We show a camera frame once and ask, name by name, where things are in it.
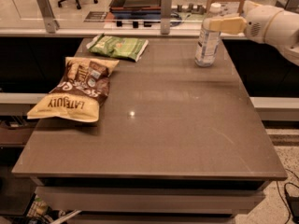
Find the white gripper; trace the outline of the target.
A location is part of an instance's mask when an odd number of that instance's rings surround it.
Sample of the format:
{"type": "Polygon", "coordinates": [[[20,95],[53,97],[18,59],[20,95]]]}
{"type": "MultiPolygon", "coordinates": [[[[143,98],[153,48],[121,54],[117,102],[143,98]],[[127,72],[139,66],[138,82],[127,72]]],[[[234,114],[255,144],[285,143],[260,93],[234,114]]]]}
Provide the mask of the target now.
{"type": "Polygon", "coordinates": [[[278,36],[274,32],[274,19],[279,12],[279,7],[261,6],[259,3],[246,0],[243,6],[245,19],[242,17],[212,19],[208,29],[231,35],[243,33],[245,30],[245,36],[251,41],[259,44],[276,44],[278,36]]]}

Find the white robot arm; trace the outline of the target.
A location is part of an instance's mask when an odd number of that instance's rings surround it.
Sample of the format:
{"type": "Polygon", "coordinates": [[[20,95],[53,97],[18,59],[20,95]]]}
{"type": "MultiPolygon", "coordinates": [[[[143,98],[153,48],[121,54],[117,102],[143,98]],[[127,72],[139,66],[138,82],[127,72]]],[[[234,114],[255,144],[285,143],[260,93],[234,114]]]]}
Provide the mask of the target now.
{"type": "Polygon", "coordinates": [[[234,13],[207,18],[203,25],[230,35],[243,33],[251,41],[274,47],[285,59],[299,65],[299,14],[249,0],[243,11],[242,16],[234,13]]]}

